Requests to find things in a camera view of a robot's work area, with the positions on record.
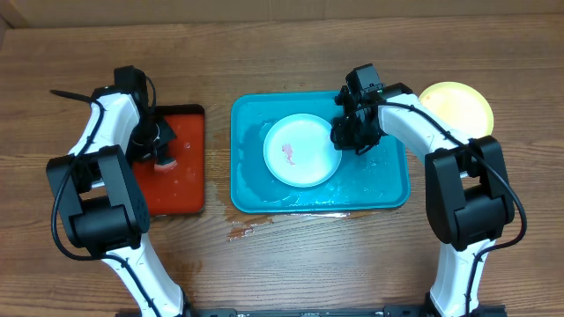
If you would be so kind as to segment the orange sponge with black scourer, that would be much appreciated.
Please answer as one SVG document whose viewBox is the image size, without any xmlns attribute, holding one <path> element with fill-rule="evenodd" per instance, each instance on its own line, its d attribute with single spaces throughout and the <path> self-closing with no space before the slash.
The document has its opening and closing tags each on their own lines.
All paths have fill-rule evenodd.
<svg viewBox="0 0 564 317">
<path fill-rule="evenodd" d="M 164 173 L 164 172 L 167 172 L 169 170 L 172 170 L 176 166 L 177 166 L 177 161 L 175 159 L 171 158 L 170 160 L 168 160 L 165 163 L 156 162 L 154 164 L 154 170 L 156 172 Z"/>
</svg>

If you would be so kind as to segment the light blue plate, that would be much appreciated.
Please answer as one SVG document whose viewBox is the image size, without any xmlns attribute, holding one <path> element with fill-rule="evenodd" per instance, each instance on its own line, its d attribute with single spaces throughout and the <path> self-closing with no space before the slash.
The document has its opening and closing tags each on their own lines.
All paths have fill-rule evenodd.
<svg viewBox="0 0 564 317">
<path fill-rule="evenodd" d="M 313 114 L 291 114 L 274 123 L 263 142 L 263 159 L 279 181 L 310 188 L 337 171 L 342 152 L 330 140 L 331 125 Z"/>
</svg>

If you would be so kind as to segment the green-rimmed plate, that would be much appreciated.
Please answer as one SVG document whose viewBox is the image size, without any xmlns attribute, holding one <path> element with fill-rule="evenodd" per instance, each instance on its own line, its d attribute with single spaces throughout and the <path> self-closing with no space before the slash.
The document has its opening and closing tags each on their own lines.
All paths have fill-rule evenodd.
<svg viewBox="0 0 564 317">
<path fill-rule="evenodd" d="M 419 102 L 451 127 L 481 138 L 494 129 L 494 114 L 486 98 L 474 88 L 458 82 L 430 85 Z"/>
</svg>

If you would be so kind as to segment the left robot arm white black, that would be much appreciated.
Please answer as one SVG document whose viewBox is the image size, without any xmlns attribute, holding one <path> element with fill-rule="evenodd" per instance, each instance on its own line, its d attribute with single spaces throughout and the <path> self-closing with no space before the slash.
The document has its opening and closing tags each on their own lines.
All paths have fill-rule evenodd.
<svg viewBox="0 0 564 317">
<path fill-rule="evenodd" d="M 53 94 L 91 109 L 78 142 L 46 166 L 56 247 L 74 261 L 106 263 L 137 302 L 140 315 L 190 316 L 185 292 L 149 239 L 149 207 L 132 170 L 133 163 L 146 160 L 158 167 L 175 164 L 168 145 L 176 134 L 157 112 L 153 82 L 130 65 L 116 68 L 114 83 L 89 96 Z"/>
</svg>

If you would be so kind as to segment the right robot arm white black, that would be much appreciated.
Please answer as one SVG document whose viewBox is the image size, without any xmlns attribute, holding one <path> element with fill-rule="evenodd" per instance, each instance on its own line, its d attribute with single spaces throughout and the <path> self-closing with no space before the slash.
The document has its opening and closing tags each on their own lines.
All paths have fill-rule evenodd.
<svg viewBox="0 0 564 317">
<path fill-rule="evenodd" d="M 473 138 L 425 109 L 402 83 L 385 85 L 373 64 L 353 69 L 335 98 L 343 114 L 331 122 L 338 150 L 360 156 L 393 136 L 425 167 L 426 214 L 441 242 L 437 274 L 421 305 L 387 305 L 384 316 L 504 316 L 481 305 L 479 280 L 503 229 L 523 206 L 508 184 L 502 149 L 491 136 Z"/>
</svg>

